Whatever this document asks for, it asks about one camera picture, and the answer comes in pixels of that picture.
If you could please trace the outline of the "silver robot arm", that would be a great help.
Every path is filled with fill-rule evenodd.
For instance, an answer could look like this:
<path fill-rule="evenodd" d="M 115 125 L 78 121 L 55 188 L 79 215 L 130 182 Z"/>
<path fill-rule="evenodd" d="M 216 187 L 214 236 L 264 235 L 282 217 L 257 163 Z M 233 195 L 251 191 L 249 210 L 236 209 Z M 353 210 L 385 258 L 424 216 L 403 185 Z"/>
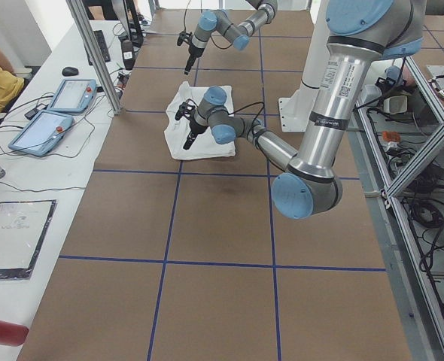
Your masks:
<path fill-rule="evenodd" d="M 196 105 L 180 104 L 175 116 L 190 125 L 184 148 L 206 131 L 218 144 L 245 138 L 281 170 L 272 183 L 272 201 L 281 214 L 303 219 L 330 210 L 342 198 L 333 162 L 369 67 L 420 50 L 426 6 L 424 1 L 329 2 L 324 17 L 329 57 L 299 148 L 259 120 L 231 116 L 219 86 L 208 88 Z"/>
<path fill-rule="evenodd" d="M 189 45 L 185 75 L 189 74 L 195 61 L 203 55 L 213 32 L 218 32 L 241 51 L 247 47 L 250 37 L 256 31 L 274 20 L 278 11 L 277 1 L 248 1 L 248 3 L 255 12 L 238 25 L 234 24 L 222 10 L 207 10 L 201 13 L 194 33 L 187 32 L 186 28 L 179 33 L 177 45 L 181 46 L 183 43 Z"/>

